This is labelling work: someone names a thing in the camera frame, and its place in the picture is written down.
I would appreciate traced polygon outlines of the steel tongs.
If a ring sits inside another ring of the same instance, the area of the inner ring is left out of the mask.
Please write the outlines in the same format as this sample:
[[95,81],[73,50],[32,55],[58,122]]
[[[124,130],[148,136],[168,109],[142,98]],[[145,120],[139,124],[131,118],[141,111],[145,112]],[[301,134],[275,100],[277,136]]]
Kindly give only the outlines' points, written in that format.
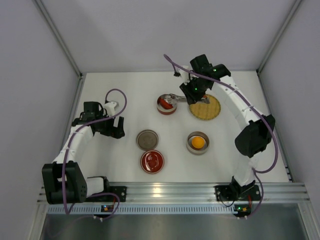
[[210,100],[207,97],[202,97],[200,100],[194,101],[194,100],[187,100],[187,98],[185,96],[180,96],[180,95],[176,95],[176,99],[170,99],[169,94],[165,94],[164,99],[172,105],[175,103],[187,103],[188,105],[192,105],[192,104],[196,104],[196,103],[203,103],[203,104],[210,103]]

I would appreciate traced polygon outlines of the orange round fruit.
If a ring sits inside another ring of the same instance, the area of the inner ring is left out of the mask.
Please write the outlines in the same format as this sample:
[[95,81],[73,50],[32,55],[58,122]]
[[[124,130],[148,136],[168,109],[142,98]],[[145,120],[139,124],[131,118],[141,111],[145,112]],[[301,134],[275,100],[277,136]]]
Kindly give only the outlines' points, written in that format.
[[201,149],[205,146],[205,139],[201,136],[194,136],[191,140],[191,144],[195,149]]

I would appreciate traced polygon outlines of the red round lid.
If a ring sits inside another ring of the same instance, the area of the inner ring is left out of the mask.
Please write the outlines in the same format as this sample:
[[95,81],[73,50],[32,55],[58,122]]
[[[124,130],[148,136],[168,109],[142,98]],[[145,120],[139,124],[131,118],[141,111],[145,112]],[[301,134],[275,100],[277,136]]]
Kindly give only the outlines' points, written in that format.
[[143,153],[140,158],[140,166],[147,174],[159,173],[165,165],[165,158],[161,152],[152,149]]

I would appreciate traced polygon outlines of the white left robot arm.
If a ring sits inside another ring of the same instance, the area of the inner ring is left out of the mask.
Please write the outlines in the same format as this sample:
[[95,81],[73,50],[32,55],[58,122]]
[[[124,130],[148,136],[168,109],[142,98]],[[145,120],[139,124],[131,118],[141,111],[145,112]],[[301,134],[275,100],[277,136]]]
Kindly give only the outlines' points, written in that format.
[[42,179],[49,204],[74,204],[95,201],[111,189],[105,176],[85,176],[79,165],[84,150],[96,133],[120,139],[125,136],[124,118],[114,125],[116,101],[86,101],[83,111],[71,124],[69,137],[58,156],[42,167]]

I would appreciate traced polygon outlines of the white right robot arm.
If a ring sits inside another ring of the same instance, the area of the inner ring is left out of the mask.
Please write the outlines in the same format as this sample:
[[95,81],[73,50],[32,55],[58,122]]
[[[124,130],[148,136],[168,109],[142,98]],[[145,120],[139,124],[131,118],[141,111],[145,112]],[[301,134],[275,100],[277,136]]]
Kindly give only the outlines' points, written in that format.
[[213,65],[205,54],[192,59],[189,66],[175,65],[174,69],[174,75],[183,80],[180,89],[189,105],[202,101],[207,90],[214,90],[237,121],[240,133],[234,144],[240,159],[229,189],[240,198],[255,187],[258,155],[270,143],[274,144],[275,157],[271,167],[261,173],[270,172],[277,163],[279,150],[274,135],[275,118],[257,110],[238,88],[230,70],[224,64]]

